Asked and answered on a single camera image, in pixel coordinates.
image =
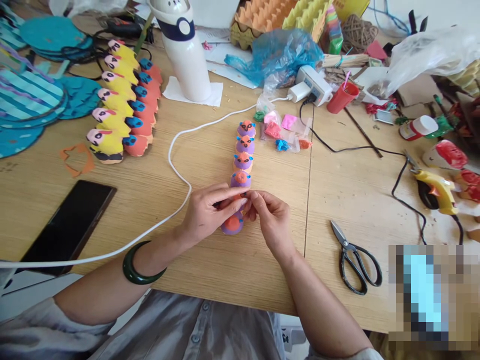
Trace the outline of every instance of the red cup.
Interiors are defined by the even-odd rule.
[[[341,84],[330,102],[326,105],[326,109],[332,114],[338,114],[344,107],[350,104],[359,93],[359,88],[351,82],[346,83],[345,90],[344,84]]]

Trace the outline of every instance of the black scissors handle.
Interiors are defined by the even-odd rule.
[[[377,261],[377,259],[368,250],[365,250],[363,247],[356,246],[352,243],[350,243],[349,245],[351,247],[354,247],[354,249],[352,249],[352,251],[353,251],[353,254],[356,257],[356,260],[357,260],[358,264],[360,265],[360,270],[361,271],[358,269],[358,267],[355,265],[355,263],[349,257],[347,251],[343,250],[343,251],[340,252],[340,275],[341,275],[341,278],[342,278],[343,282],[345,283],[345,285],[352,292],[354,292],[357,295],[365,295],[365,294],[367,294],[367,291],[368,291],[367,282],[369,282],[374,287],[379,287],[382,284],[382,281],[383,281],[382,269],[380,268],[380,264]],[[367,272],[367,269],[365,269],[364,262],[362,261],[362,258],[360,257],[358,251],[361,251],[361,252],[365,253],[373,261],[373,264],[375,265],[375,269],[376,269],[376,281],[375,282],[372,281],[369,273]],[[347,276],[345,275],[345,260],[350,264],[351,268],[353,269],[353,271],[355,271],[358,279],[360,280],[360,283],[361,283],[360,291],[355,289],[350,284],[350,282],[347,279]]]

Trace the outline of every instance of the woman's hand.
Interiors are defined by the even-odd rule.
[[[225,200],[248,190],[248,187],[229,187],[223,182],[192,192],[185,218],[178,227],[180,236],[194,246],[213,234],[225,220],[239,211],[248,199],[227,201],[228,205],[222,206],[222,209],[217,209],[214,204],[225,204]]]
[[[249,191],[251,207],[243,217],[255,221],[260,216],[260,228],[266,245],[273,256],[279,258],[296,254],[290,231],[290,207],[266,191]]]

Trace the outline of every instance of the hot glue gun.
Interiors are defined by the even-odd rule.
[[[459,210],[455,205],[452,191],[460,191],[458,185],[439,175],[422,170],[407,150],[404,153],[413,167],[410,171],[418,182],[418,194],[425,206],[432,210],[438,209],[445,215],[457,215]]]

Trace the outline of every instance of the blue plastic bag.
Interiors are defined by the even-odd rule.
[[[225,63],[267,91],[292,85],[300,67],[315,68],[315,64],[324,59],[324,53],[312,36],[301,29],[263,33],[251,47],[252,61],[227,55]]]

